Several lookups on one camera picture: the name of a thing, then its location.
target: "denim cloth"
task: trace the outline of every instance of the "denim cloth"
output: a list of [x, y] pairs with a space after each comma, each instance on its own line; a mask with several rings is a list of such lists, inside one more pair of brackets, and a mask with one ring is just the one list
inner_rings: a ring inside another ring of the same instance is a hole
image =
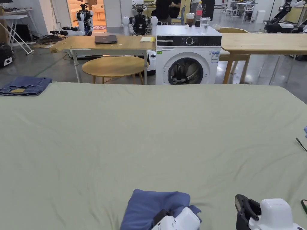
[[0, 89], [0, 95], [38, 96], [52, 82], [50, 78], [19, 76]]
[[190, 195], [181, 192], [133, 191], [120, 230], [151, 230], [153, 218], [162, 210], [174, 211], [176, 218], [185, 207], [195, 214], [201, 210], [190, 205]]

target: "tripod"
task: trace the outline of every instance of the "tripod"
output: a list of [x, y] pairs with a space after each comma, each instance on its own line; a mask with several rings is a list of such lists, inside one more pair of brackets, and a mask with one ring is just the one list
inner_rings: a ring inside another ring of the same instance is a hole
[[225, 8], [224, 8], [223, 12], [226, 12], [226, 11], [227, 11], [227, 9], [228, 9], [228, 0], [227, 0], [227, 2], [226, 2], [226, 6], [225, 6]]

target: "laptop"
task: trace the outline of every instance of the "laptop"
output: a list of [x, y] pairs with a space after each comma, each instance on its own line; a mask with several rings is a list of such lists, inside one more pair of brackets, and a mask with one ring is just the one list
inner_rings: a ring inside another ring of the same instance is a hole
[[117, 43], [116, 35], [95, 37], [95, 44], [112, 44], [112, 43]]

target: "iced coffee cup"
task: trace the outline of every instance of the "iced coffee cup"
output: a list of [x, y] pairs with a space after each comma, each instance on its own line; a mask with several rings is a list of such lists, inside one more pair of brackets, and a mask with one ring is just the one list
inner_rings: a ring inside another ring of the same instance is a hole
[[189, 27], [192, 27], [194, 15], [194, 13], [187, 13], [187, 24], [189, 25]]

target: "wooden stool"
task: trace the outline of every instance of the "wooden stool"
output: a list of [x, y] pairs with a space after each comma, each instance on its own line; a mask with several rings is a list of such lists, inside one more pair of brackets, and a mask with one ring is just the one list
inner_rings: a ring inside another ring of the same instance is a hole
[[91, 60], [82, 66], [82, 70], [93, 76], [93, 83], [96, 82], [96, 77], [104, 78], [121, 78], [132, 76], [133, 84], [135, 75], [139, 74], [141, 83], [144, 85], [142, 71], [144, 71], [144, 59], [134, 56], [122, 57], [103, 57]]

